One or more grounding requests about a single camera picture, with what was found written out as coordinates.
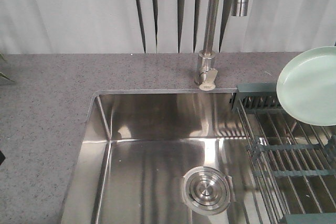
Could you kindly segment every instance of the faucet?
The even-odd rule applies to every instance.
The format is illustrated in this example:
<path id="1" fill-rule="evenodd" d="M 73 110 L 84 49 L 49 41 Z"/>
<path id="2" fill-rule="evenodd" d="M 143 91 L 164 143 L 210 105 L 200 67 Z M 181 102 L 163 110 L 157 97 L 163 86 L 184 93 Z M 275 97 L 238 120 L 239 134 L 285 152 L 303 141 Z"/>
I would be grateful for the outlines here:
<path id="1" fill-rule="evenodd" d="M 209 0 L 206 17 L 203 50 L 198 53 L 197 69 L 194 77 L 195 83 L 203 91 L 216 88 L 215 79 L 218 70 L 214 68 L 216 53 L 212 51 L 219 0 Z M 232 16 L 247 16 L 248 0 L 232 1 Z"/>

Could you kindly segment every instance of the white curtain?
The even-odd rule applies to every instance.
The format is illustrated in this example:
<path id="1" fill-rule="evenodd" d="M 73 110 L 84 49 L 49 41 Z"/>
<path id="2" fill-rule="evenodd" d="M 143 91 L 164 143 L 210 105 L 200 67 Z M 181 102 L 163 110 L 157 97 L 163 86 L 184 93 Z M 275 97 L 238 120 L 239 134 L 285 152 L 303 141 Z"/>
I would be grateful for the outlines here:
<path id="1" fill-rule="evenodd" d="M 220 45 L 222 52 L 303 51 L 332 46 L 336 41 L 335 0 L 250 0 L 247 17 L 229 16 L 227 22 L 222 20 L 223 1 L 218 9 L 214 51 L 219 51 Z M 0 51 L 197 52 L 203 46 L 207 3 L 0 0 Z"/>

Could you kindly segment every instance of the sink drain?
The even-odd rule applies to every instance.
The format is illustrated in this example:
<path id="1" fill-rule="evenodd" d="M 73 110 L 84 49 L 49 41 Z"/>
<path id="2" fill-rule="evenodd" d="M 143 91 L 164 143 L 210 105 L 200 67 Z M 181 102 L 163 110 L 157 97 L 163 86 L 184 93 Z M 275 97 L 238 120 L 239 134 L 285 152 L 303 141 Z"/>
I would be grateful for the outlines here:
<path id="1" fill-rule="evenodd" d="M 201 215 L 215 215 L 230 204 L 230 187 L 220 171 L 196 167 L 184 175 L 182 195 L 187 206 Z"/>

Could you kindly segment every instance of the gray speckled countertop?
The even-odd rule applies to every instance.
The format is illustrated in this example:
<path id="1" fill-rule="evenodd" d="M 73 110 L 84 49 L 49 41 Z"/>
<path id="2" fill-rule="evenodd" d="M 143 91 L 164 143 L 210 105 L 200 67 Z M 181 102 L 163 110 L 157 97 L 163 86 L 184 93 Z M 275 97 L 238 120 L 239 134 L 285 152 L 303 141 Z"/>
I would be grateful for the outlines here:
<path id="1" fill-rule="evenodd" d="M 218 88 L 275 82 L 291 53 L 216 58 Z M 1 70 L 0 223 L 57 223 L 97 90 L 195 89 L 194 54 L 11 55 Z"/>

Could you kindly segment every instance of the light green plate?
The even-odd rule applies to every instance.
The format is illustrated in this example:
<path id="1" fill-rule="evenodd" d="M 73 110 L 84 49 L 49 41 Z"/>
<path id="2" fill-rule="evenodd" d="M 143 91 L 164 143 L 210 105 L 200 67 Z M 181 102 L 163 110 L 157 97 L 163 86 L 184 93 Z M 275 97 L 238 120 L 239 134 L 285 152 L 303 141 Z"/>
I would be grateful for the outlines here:
<path id="1" fill-rule="evenodd" d="M 336 47 L 303 52 L 282 70 L 278 99 L 293 118 L 313 125 L 336 125 Z"/>

